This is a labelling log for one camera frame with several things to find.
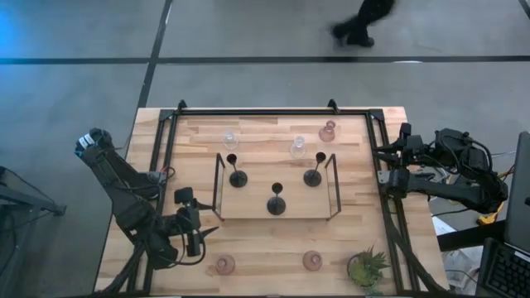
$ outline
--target gray floor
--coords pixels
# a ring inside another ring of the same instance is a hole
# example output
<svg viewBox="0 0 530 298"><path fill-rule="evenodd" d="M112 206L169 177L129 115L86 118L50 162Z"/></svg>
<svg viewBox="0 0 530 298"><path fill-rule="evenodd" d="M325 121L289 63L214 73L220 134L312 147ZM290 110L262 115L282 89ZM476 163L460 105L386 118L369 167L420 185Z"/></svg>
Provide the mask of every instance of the gray floor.
<svg viewBox="0 0 530 298"><path fill-rule="evenodd" d="M0 1L2 58L149 57L164 0ZM162 57L530 55L530 20L517 0L401 0L370 28L371 50L337 50L326 27L360 0L175 0ZM123 144L147 65L0 65L0 164L68 205L39 221L20 297L91 291L110 201L74 155L92 127ZM425 141L466 130L492 152L515 150L530 128L528 62L158 65L148 107L402 105ZM498 171L513 156L495 159ZM444 200L433 213L461 209ZM477 214L447 215L457 229Z"/></svg>

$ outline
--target small potted plant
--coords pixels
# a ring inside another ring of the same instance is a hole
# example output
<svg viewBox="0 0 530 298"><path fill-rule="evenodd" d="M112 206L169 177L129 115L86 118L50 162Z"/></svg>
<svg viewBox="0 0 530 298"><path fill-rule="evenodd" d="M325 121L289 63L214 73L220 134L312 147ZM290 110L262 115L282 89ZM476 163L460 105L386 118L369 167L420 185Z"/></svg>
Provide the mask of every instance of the small potted plant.
<svg viewBox="0 0 530 298"><path fill-rule="evenodd" d="M384 252L374 256L373 246L364 252L352 256L348 260L346 270L348 276L357 286L368 295L381 295L377 289L379 280L383 277L382 269L389 267L385 264Z"/></svg>

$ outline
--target black shoe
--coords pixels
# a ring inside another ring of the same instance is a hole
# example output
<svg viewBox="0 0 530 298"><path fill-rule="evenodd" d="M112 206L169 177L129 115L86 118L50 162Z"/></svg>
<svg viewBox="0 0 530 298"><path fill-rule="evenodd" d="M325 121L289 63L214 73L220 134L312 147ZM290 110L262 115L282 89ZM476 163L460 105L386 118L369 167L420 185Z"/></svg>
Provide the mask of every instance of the black shoe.
<svg viewBox="0 0 530 298"><path fill-rule="evenodd" d="M362 47L372 47L375 44L375 41L372 37L367 37L363 39L353 38L348 36L346 39L346 45L348 46L362 46Z"/></svg>
<svg viewBox="0 0 530 298"><path fill-rule="evenodd" d="M341 24L334 24L330 27L330 34L333 36L333 40L337 46L345 45L346 34L343 31Z"/></svg>

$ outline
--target wooden table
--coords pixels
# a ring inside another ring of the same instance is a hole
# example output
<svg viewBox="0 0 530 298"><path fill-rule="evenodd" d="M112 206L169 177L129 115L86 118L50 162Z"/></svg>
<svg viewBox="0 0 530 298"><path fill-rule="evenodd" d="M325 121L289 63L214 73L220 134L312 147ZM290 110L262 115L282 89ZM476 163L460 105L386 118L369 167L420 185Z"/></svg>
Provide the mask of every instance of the wooden table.
<svg viewBox="0 0 530 298"><path fill-rule="evenodd" d="M400 124L407 121L404 108L383 108L390 142L398 137ZM138 111L128 152L128 162L138 171L146 171L151 160L159 108ZM176 175L168 182L163 214L174 214L176 189L191 186L195 197L211 204L214 189L215 156L223 158L229 151L223 145L223 134L231 129L238 136L238 167L249 169L249 181L263 180L269 185L295 180L290 173L277 168L309 169L315 165L315 153L336 154L342 212L331 221L324 219L227 219L221 222L211 211L201 211L203 229L220 228L206 239L205 260L193 267L177 266L155 271L152 295L362 295L346 274L350 256L374 246L376 252L388 252L383 216L374 178L372 156L365 120L356 116L333 116L337 123L336 139L323 143L318 131L329 120L327 116L192 116L178 117L171 165ZM162 140L166 140L167 131ZM294 136L306 139L306 154L294 159L289 148ZM381 143L377 133L378 144ZM161 145L159 165L166 145ZM269 171L255 175L253 171ZM296 193L298 186L284 185ZM256 195L270 197L270 186L258 187ZM423 195L409 195L404 200L405 215L414 253L435 280L448 287L440 249L431 221L428 203ZM171 238L181 250L181 238ZM96 290L105 288L118 274L133 250L118 226L111 222L99 268ZM323 257L318 272L307 271L301 263L304 252L316 250ZM214 268L220 254L230 254L236 269L230 276L220 276ZM410 288L402 256L401 270L405 288ZM138 284L143 280L142 263ZM392 271L383 270L379 288L394 294Z"/></svg>

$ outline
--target yellow object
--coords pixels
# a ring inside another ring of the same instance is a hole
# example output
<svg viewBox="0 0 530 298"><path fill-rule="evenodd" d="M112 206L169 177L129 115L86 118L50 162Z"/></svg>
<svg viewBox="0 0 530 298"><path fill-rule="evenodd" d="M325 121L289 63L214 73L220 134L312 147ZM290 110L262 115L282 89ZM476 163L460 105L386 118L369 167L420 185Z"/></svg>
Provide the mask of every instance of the yellow object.
<svg viewBox="0 0 530 298"><path fill-rule="evenodd" d="M495 220L497 220L497 214L503 208L503 205L504 205L504 202L500 204L499 208L497 209L497 212L495 212L494 214L490 214L488 216L483 216L483 215L479 216L479 218L477 219L477 224L486 225L486 224L494 223Z"/></svg>

